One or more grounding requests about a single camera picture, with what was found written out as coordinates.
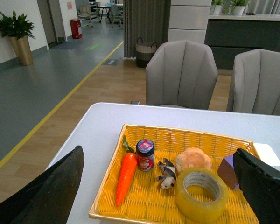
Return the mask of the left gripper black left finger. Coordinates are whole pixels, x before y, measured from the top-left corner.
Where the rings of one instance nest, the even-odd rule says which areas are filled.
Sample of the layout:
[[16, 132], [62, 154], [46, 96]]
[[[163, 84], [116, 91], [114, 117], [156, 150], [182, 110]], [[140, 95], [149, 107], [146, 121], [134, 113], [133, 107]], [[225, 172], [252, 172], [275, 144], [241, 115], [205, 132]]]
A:
[[0, 224], [65, 224], [84, 167], [76, 146], [17, 193], [0, 203]]

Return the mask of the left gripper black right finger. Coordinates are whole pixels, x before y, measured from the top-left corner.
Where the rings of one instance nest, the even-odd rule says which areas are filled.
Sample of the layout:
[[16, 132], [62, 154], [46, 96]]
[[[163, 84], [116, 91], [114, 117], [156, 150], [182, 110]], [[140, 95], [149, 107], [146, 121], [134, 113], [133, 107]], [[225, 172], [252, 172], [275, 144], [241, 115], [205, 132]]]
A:
[[234, 171], [244, 197], [261, 224], [280, 224], [280, 171], [238, 148]]

